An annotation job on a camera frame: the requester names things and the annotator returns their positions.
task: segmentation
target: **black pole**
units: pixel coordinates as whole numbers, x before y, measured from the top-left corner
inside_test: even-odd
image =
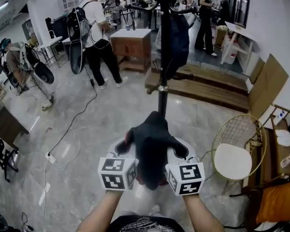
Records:
[[[165,72],[168,69],[170,62],[170,12],[169,12],[170,0],[160,0],[161,7],[161,84],[158,87],[159,90],[159,103],[158,112],[165,117],[166,106],[168,100],[168,80],[166,79]]]

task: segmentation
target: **gold wire chair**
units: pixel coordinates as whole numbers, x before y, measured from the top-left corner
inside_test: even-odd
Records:
[[[249,152],[250,157],[255,152],[255,150],[260,150],[260,152],[255,152],[258,154],[258,157],[257,158],[254,157],[254,161],[257,160],[257,162],[252,163],[252,160],[250,160],[251,167],[250,169],[248,169],[247,173],[249,174],[247,176],[241,177],[239,179],[231,179],[219,172],[219,169],[217,169],[217,166],[215,165],[215,155],[217,149],[219,149],[219,147],[222,147],[222,145],[224,148],[229,149],[232,148],[233,150],[244,151],[243,152],[244,154],[247,154],[247,152]],[[220,127],[219,131],[217,132],[214,138],[212,149],[208,152],[211,152],[213,166],[215,168],[215,171],[219,173],[220,176],[224,177],[227,180],[232,181],[243,180],[254,174],[256,170],[260,167],[264,159],[266,153],[265,129],[263,125],[258,121],[258,119],[256,119],[252,115],[242,114],[234,116],[229,120],[227,120]],[[223,156],[224,158],[228,158],[227,155],[222,155],[220,154],[220,152],[219,154],[217,154],[217,156],[219,155],[219,157]],[[232,161],[231,162],[225,161],[222,164],[230,164],[230,166],[228,167],[232,167]]]

